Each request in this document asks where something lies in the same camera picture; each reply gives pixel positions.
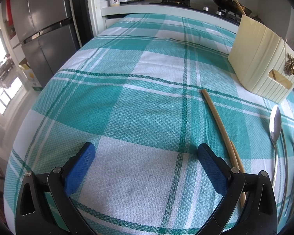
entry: frying pan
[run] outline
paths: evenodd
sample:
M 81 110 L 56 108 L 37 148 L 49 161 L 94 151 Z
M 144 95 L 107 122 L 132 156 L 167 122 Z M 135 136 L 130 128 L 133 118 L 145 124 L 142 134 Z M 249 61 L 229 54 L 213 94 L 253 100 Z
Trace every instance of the frying pan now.
M 234 1 L 231 0 L 213 0 L 216 5 L 219 7 L 226 9 L 228 11 L 232 11 L 233 13 L 237 15 L 242 15 L 240 10 L 237 7 L 237 4 Z M 246 8 L 245 6 L 241 5 L 242 9 L 244 10 L 246 16 L 249 16 L 251 14 L 251 10 Z

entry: refrigerator door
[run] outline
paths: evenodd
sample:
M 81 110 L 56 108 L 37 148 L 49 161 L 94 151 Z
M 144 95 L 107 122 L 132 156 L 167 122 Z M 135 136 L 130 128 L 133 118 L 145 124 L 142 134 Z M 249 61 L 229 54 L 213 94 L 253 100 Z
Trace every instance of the refrigerator door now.
M 42 87 L 45 87 L 53 73 L 39 45 L 38 38 L 22 45 L 25 57 Z
M 28 3 L 36 31 L 71 17 L 69 0 L 28 0 Z
M 10 0 L 16 34 L 20 42 L 35 33 L 27 0 Z
M 78 50 L 73 24 L 43 34 L 38 40 L 54 74 Z

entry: cardboard box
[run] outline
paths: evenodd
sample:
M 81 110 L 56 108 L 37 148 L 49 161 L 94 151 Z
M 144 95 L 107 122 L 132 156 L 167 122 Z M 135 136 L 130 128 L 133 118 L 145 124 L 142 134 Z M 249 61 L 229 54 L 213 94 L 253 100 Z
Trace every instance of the cardboard box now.
M 22 69 L 22 72 L 25 74 L 27 80 L 30 82 L 32 88 L 35 91 L 41 91 L 43 88 L 38 82 L 38 79 L 36 78 L 33 70 L 29 67 L 26 58 L 24 58 L 20 63 L 19 63 L 19 68 Z

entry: metal screw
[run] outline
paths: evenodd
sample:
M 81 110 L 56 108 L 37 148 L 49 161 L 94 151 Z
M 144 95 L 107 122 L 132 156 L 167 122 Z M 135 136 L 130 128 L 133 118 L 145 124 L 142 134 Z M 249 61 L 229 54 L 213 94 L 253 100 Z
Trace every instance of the metal screw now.
M 240 170 L 239 170 L 238 168 L 236 168 L 236 167 L 233 167 L 233 168 L 231 169 L 231 171 L 232 171 L 233 173 L 235 173 L 235 174 L 238 174 L 238 173 L 240 172 Z
M 32 174 L 30 170 L 25 171 L 25 177 L 29 177 Z
M 268 176 L 268 173 L 267 173 L 266 171 L 264 171 L 264 170 L 262 170 L 262 171 L 260 172 L 260 174 L 263 175 L 264 177 L 267 177 L 267 176 Z
M 53 173 L 59 173 L 61 171 L 61 167 L 55 167 L 53 169 Z

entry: gas stove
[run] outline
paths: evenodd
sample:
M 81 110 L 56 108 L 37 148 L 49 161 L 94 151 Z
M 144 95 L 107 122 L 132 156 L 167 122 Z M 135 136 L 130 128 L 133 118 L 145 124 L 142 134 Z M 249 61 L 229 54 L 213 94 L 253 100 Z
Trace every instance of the gas stove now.
M 192 8 L 190 6 L 190 0 L 162 0 L 161 2 L 151 2 L 150 4 L 158 4 L 158 5 L 167 5 L 167 6 L 174 6 L 174 7 L 181 7 L 193 11 L 203 12 L 215 17 L 222 18 L 228 22 L 231 22 L 237 26 L 240 25 L 241 16 L 234 14 L 231 11 L 228 11 L 223 8 L 218 8 L 217 11 L 213 9 L 209 9 L 208 7 L 203 7 L 202 10 Z

